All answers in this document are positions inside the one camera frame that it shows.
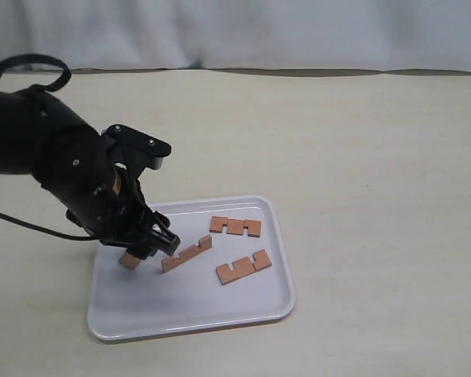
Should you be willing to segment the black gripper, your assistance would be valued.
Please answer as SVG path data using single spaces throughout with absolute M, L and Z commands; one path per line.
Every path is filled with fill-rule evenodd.
M 102 244 L 172 256 L 180 237 L 151 210 L 139 176 L 157 155 L 135 148 L 57 148 L 38 161 L 38 182 L 67 208 L 66 217 Z

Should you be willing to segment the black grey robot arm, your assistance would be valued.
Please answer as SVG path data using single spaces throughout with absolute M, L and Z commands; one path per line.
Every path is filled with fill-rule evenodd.
M 170 153 L 165 141 L 121 124 L 99 133 L 47 92 L 0 91 L 0 174 L 31 175 L 66 207 L 69 221 L 140 260 L 172 255 L 180 244 L 139 182 Z

